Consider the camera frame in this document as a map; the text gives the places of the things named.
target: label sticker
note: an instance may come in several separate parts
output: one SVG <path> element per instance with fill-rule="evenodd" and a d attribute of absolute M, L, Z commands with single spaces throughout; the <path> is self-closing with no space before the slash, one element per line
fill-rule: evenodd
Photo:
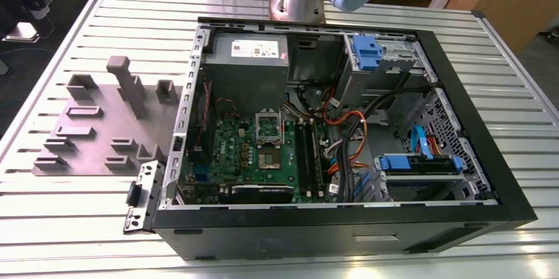
<path fill-rule="evenodd" d="M 279 58 L 277 41 L 235 40 L 231 46 L 233 58 Z"/>
<path fill-rule="evenodd" d="M 329 103 L 333 105 L 333 107 L 340 105 L 340 102 L 333 97 L 329 99 Z"/>
<path fill-rule="evenodd" d="M 331 194 L 337 194 L 339 190 L 340 190 L 340 186 L 339 186 L 339 185 L 336 185 L 336 184 L 329 184 L 329 186 L 328 186 L 328 192 L 329 192 Z"/>

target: expansion slot bracket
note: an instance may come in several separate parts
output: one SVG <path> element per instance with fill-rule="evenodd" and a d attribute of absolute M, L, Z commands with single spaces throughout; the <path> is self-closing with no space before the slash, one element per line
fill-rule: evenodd
<path fill-rule="evenodd" d="M 165 166 L 159 161 L 141 164 L 140 173 L 131 183 L 125 200 L 129 208 L 124 223 L 124 234 L 155 233 L 151 225 L 156 215 L 164 173 Z"/>

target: ram slot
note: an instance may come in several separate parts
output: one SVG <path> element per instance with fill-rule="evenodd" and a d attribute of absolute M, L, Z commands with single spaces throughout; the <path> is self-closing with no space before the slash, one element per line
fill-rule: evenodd
<path fill-rule="evenodd" d="M 307 167 L 308 167 L 308 176 L 311 178 L 311 191 L 312 196 L 317 196 L 317 174 L 316 174 L 316 160 L 315 156 L 317 156 L 316 148 L 315 148 L 315 136 L 312 135 L 312 127 L 313 125 L 305 124 L 304 125 L 304 151 L 307 152 Z"/>
<path fill-rule="evenodd" d="M 295 153 L 297 154 L 299 193 L 307 196 L 311 191 L 311 171 L 308 168 L 307 146 L 304 144 L 303 124 L 295 128 Z"/>
<path fill-rule="evenodd" d="M 323 178 L 323 158 L 320 152 L 320 145 L 317 141 L 316 123 L 312 123 L 312 148 L 315 157 L 315 177 L 317 182 L 317 196 L 324 197 L 324 178 Z"/>

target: green motherboard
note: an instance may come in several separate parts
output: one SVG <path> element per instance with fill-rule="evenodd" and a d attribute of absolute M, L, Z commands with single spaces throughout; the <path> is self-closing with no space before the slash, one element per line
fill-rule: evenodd
<path fill-rule="evenodd" d="M 283 144 L 256 144 L 256 122 L 253 119 L 221 119 L 216 122 L 213 138 L 213 154 L 208 164 L 191 164 L 187 184 L 183 187 L 187 202 L 199 204 L 217 204 L 219 184 L 257 184 L 257 185 L 288 185 L 293 188 L 293 199 L 291 202 L 328 202 L 325 195 L 325 184 L 320 160 L 313 164 L 319 170 L 312 178 L 313 190 L 300 190 L 300 169 L 297 163 L 307 160 L 297 160 L 297 157 L 307 159 L 301 151 L 313 151 L 308 147 L 317 138 L 325 138 L 325 126 L 312 125 L 312 135 L 305 139 L 303 125 L 295 121 L 283 122 L 283 130 L 277 130 L 277 122 L 260 121 L 259 135 L 276 136 L 283 133 Z M 311 180 L 309 173 L 303 172 L 307 181 Z"/>

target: black cable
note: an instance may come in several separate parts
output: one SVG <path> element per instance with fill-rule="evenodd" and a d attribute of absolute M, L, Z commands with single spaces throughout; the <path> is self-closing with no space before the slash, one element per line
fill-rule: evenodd
<path fill-rule="evenodd" d="M 323 85 L 329 85 L 332 84 L 331 81 L 321 81 L 319 79 L 305 79 L 301 80 L 297 84 L 297 86 L 295 87 L 295 93 L 297 95 L 297 100 L 304 108 L 304 110 L 309 113 L 321 113 L 323 110 L 313 110 L 307 102 L 307 99 L 304 98 L 304 88 L 308 86 L 323 86 Z"/>
<path fill-rule="evenodd" d="M 371 115 L 371 113 L 388 100 L 391 100 L 399 94 L 410 93 L 410 92 L 428 92 L 432 89 L 434 89 L 434 87 L 431 87 L 431 86 L 419 86 L 419 87 L 408 87 L 408 88 L 396 89 L 394 91 L 390 91 L 390 92 L 384 93 L 367 105 L 367 107 L 363 111 L 363 115 L 364 115 L 366 119 L 367 119 L 368 115 Z M 351 162 L 349 162 L 348 150 L 349 150 L 349 139 L 351 139 L 352 135 L 355 134 L 355 131 L 357 130 L 359 123 L 360 123 L 360 120 L 357 119 L 351 124 L 348 134 L 343 137 L 343 142 L 341 142 L 341 145 L 340 145 L 340 148 L 337 149 L 339 150 L 337 163 L 339 163 L 339 166 L 340 166 L 340 178 L 344 177 L 345 180 L 352 179 L 352 171 L 351 171 Z M 347 195 L 343 198 L 344 199 L 349 198 L 352 200 L 352 195 Z"/>

